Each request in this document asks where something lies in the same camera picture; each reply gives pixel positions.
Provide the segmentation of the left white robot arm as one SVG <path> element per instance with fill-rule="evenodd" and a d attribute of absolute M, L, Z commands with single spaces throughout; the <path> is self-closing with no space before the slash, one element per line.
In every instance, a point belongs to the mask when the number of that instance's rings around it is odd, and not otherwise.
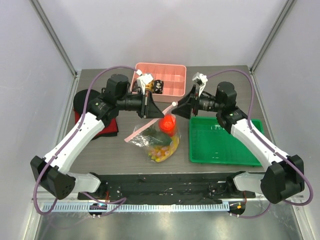
<path fill-rule="evenodd" d="M 84 102 L 79 121 L 61 142 L 45 156 L 35 156 L 30 161 L 36 186 L 43 187 L 56 200 L 77 192 L 87 192 L 97 200 L 102 199 L 107 188 L 97 176 L 72 173 L 70 168 L 86 145 L 108 127 L 120 111 L 134 111 L 141 119 L 164 117 L 153 100 L 152 91 L 147 88 L 153 79 L 150 73 L 141 73 L 136 80 L 139 92 L 131 93 L 128 78 L 113 74 L 95 98 Z"/>

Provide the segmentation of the yellow fake banana bunch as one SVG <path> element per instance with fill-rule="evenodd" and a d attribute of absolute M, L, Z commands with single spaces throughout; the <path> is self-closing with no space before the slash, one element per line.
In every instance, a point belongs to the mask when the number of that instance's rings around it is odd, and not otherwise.
<path fill-rule="evenodd" d="M 150 159 L 156 163 L 161 163 L 168 159 L 178 148 L 180 144 L 179 138 L 173 138 L 171 143 L 167 146 L 151 146 L 147 153 Z"/>

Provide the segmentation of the clear zip top bag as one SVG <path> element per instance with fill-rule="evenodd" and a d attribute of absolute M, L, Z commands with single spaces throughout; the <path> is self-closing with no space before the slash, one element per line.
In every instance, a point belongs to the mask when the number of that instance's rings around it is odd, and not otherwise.
<path fill-rule="evenodd" d="M 176 116 L 171 113 L 177 105 L 176 101 L 172 102 L 162 111 L 163 118 L 155 118 L 141 127 L 136 127 L 124 141 L 145 149 L 148 158 L 155 163 L 167 160 L 180 145 L 178 122 Z"/>

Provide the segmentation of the fake pineapple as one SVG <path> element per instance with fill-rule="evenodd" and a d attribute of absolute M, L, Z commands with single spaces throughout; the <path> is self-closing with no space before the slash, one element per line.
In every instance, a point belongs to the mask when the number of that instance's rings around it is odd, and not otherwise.
<path fill-rule="evenodd" d="M 154 126 L 150 126 L 143 130 L 135 137 L 135 139 L 139 147 L 168 146 L 172 142 L 169 135 L 163 133 Z"/>

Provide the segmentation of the red fake tomato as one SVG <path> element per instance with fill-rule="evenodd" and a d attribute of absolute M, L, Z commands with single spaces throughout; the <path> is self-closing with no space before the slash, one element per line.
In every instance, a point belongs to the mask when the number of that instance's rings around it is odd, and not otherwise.
<path fill-rule="evenodd" d="M 160 131 L 173 137 L 177 132 L 176 117 L 171 113 L 166 114 L 158 121 L 158 127 Z"/>

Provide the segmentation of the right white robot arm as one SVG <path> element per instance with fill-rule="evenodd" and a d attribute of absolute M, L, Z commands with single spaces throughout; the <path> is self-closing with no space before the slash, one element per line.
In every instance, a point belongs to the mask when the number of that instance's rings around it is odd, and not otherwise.
<path fill-rule="evenodd" d="M 223 81 L 217 85 L 214 96 L 205 96 L 192 87 L 189 94 L 178 101 L 172 110 L 174 115 L 190 119 L 198 111 L 214 112 L 218 124 L 238 139 L 256 157 L 264 173 L 242 172 L 226 184 L 226 193 L 233 198 L 244 191 L 262 194 L 277 204 L 305 189 L 304 162 L 298 156 L 290 156 L 259 132 L 248 116 L 236 105 L 237 92 L 232 83 Z"/>

